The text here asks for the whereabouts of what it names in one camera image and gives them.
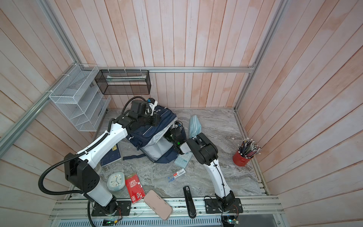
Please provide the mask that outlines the navy blue backpack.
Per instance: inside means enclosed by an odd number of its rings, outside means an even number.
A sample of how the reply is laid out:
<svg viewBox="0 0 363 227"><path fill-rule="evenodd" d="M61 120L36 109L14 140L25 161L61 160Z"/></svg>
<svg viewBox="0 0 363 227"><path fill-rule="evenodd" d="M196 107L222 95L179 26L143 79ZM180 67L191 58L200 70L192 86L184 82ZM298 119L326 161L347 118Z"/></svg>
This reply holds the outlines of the navy blue backpack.
<svg viewBox="0 0 363 227"><path fill-rule="evenodd" d="M147 157L154 163L167 164L178 157L176 148L164 135L170 128L183 127L183 124L177 120L177 115L166 107L157 106L155 111L161 116L158 126L145 125L127 136L129 142L142 151L142 154L125 156L123 160Z"/></svg>

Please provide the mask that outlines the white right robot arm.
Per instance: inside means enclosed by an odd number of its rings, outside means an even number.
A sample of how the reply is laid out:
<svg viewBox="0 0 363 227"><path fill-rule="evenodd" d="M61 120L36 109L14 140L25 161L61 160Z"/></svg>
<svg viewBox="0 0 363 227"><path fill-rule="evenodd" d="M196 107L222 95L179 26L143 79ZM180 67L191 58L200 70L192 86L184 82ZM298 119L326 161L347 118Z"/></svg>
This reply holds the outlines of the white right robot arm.
<svg viewBox="0 0 363 227"><path fill-rule="evenodd" d="M218 204L224 210L229 208L235 196L222 174L216 145L202 132L187 140L180 127L169 129L164 137L173 144L180 155L191 153L206 168L212 180Z"/></svg>

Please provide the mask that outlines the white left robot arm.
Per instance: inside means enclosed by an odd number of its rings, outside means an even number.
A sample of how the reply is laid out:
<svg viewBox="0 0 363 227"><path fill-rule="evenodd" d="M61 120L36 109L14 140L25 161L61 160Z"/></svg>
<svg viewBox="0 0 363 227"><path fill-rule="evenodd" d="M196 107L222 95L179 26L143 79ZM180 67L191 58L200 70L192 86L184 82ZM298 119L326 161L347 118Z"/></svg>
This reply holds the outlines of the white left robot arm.
<svg viewBox="0 0 363 227"><path fill-rule="evenodd" d="M95 171L97 164L119 141L126 138L130 132L141 126L157 126L160 116L155 113L158 102L149 98L136 96L129 100L131 109L123 110L117 118L109 121L107 130L88 147L76 155L69 155L70 161L65 163L66 180L80 189L80 194L99 206L117 205L112 195L102 183Z"/></svg>

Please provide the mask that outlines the light blue pencil pouch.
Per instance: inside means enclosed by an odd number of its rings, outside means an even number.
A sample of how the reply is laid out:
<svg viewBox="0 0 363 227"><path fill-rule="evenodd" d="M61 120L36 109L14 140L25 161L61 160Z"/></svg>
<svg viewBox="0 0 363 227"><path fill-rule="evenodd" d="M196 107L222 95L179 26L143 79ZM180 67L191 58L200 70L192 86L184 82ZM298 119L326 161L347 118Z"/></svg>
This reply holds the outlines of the light blue pencil pouch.
<svg viewBox="0 0 363 227"><path fill-rule="evenodd" d="M193 115L189 121L189 138L194 138L202 131L202 126L197 115Z"/></svg>

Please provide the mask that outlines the light blue calculator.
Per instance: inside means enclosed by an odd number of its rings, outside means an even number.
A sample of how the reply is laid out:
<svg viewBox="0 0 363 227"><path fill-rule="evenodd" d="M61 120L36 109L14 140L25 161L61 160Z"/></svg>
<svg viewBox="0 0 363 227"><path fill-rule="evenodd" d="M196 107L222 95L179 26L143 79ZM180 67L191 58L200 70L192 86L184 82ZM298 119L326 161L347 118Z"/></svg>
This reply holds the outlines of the light blue calculator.
<svg viewBox="0 0 363 227"><path fill-rule="evenodd" d="M186 168L192 157L193 157L193 154L191 152L183 154L183 155L179 154L178 157L176 158L176 160L174 161L174 163L181 168Z"/></svg>

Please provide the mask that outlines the red booklet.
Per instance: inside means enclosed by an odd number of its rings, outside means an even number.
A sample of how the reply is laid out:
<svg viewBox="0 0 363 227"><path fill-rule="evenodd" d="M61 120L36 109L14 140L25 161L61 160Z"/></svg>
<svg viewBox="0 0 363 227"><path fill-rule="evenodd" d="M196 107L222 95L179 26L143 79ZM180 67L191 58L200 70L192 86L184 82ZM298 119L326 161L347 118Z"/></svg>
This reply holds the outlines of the red booklet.
<svg viewBox="0 0 363 227"><path fill-rule="evenodd" d="M133 173L125 178L125 185L133 204L145 197L145 191L136 173Z"/></svg>

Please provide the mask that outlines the mint green alarm clock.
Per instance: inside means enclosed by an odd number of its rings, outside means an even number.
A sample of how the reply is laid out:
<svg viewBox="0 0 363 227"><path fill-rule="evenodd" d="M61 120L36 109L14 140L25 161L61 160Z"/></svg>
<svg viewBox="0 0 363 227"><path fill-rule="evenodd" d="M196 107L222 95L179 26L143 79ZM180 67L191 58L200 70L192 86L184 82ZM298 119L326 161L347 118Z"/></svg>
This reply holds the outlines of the mint green alarm clock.
<svg viewBox="0 0 363 227"><path fill-rule="evenodd" d="M107 187L111 192L118 192L125 186L125 175L123 172L111 174L107 180Z"/></svg>

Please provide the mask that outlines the black stapler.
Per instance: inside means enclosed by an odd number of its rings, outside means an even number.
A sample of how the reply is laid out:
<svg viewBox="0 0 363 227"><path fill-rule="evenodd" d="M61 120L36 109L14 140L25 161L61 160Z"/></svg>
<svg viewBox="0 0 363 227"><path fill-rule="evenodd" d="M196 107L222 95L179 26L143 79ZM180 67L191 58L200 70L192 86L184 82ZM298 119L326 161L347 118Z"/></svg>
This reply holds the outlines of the black stapler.
<svg viewBox="0 0 363 227"><path fill-rule="evenodd" d="M188 215L191 219L194 219L194 218L196 218L197 213L196 213L195 205L193 202L193 198L192 198L192 194L191 194L191 190L190 190L189 186L183 187L183 192L184 192Z"/></svg>

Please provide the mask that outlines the red pencil holder with pencils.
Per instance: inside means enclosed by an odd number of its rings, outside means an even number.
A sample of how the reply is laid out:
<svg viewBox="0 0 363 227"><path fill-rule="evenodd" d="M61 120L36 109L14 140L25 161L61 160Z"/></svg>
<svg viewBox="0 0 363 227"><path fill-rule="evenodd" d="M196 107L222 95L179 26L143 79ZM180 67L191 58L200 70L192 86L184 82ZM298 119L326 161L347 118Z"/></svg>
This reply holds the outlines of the red pencil holder with pencils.
<svg viewBox="0 0 363 227"><path fill-rule="evenodd" d="M233 162L240 167L246 166L256 154L261 152L261 147L250 138L246 138L239 145L236 153L233 156Z"/></svg>

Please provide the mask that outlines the pink pencil case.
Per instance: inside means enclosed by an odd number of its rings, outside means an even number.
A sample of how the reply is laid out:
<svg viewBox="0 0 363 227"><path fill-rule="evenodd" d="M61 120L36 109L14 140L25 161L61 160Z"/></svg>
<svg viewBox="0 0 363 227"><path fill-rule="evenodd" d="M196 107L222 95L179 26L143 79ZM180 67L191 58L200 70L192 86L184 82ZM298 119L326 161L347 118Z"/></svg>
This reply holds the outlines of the pink pencil case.
<svg viewBox="0 0 363 227"><path fill-rule="evenodd" d="M173 212L172 207L155 191L150 190L144 197L144 202L162 219L167 220Z"/></svg>

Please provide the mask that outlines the black mesh wall basket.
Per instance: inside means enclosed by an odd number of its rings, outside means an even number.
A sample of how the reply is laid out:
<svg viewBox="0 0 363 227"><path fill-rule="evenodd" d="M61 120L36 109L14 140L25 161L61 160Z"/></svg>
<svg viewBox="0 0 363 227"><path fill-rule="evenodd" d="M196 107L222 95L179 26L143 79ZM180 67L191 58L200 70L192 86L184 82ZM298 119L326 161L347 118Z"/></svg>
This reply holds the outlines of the black mesh wall basket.
<svg viewBox="0 0 363 227"><path fill-rule="evenodd" d="M95 82L104 95L149 95L151 91L147 70L100 70Z"/></svg>

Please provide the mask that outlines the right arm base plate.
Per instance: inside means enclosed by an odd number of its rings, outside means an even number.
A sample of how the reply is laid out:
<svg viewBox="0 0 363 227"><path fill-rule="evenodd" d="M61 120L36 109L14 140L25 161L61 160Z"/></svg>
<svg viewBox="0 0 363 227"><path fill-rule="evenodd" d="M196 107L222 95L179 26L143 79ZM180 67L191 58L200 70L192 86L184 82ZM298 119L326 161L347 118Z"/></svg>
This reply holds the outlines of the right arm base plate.
<svg viewBox="0 0 363 227"><path fill-rule="evenodd" d="M221 200L207 196L204 198L204 203L207 214L221 214L222 212L240 214L244 211L239 198L235 198L231 204L225 205Z"/></svg>

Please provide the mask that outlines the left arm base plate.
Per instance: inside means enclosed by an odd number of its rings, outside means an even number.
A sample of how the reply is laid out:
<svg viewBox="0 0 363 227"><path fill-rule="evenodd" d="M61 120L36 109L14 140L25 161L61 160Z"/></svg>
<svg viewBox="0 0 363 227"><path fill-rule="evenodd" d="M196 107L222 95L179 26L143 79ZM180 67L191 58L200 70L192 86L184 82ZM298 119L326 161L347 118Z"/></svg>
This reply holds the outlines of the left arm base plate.
<svg viewBox="0 0 363 227"><path fill-rule="evenodd" d="M116 201L111 200L110 203L103 207L97 202L93 203L91 216L128 216L130 214L132 202L130 200Z"/></svg>

